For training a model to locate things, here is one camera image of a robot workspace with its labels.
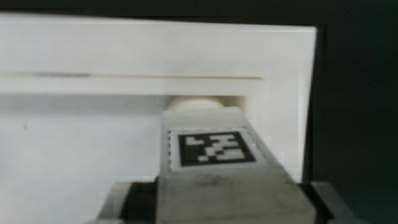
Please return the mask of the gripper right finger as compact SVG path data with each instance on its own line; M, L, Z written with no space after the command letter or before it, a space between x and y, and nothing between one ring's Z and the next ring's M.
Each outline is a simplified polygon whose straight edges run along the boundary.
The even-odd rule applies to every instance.
M360 218L330 182L303 183L301 188L317 209L315 224L360 224Z

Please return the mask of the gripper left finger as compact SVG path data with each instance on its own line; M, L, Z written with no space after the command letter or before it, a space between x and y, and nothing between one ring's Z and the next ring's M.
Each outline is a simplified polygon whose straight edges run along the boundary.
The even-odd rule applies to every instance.
M118 182L113 185L99 217L91 224L157 223L157 186L152 181Z

